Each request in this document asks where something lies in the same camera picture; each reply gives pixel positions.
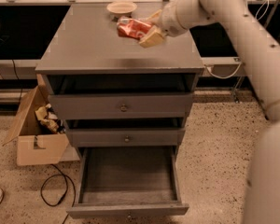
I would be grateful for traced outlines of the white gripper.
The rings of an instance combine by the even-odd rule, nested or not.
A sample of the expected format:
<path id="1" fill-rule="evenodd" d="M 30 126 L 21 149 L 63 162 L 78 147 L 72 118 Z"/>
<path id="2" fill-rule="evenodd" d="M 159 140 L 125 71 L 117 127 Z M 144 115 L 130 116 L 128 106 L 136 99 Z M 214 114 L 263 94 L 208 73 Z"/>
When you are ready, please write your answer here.
<path id="1" fill-rule="evenodd" d="M 141 18 L 140 21 L 143 22 L 158 23 L 160 28 L 153 26 L 140 39 L 139 45 L 143 48 L 157 46 L 164 41 L 164 33 L 171 37 L 184 34 L 188 28 L 183 23 L 182 16 L 187 13 L 187 8 L 181 1 L 173 1 L 166 4 L 162 10 L 159 9 L 150 16 Z"/>

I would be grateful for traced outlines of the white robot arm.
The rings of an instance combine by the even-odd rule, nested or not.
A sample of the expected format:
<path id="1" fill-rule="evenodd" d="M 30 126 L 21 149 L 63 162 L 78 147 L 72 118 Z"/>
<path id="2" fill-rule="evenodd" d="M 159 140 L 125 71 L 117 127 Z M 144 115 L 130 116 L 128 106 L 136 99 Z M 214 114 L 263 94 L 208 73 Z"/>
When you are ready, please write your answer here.
<path id="1" fill-rule="evenodd" d="M 174 0 L 148 20 L 162 37 L 213 22 L 225 29 L 271 122 L 250 163 L 242 223 L 280 224 L 280 45 L 246 0 Z"/>

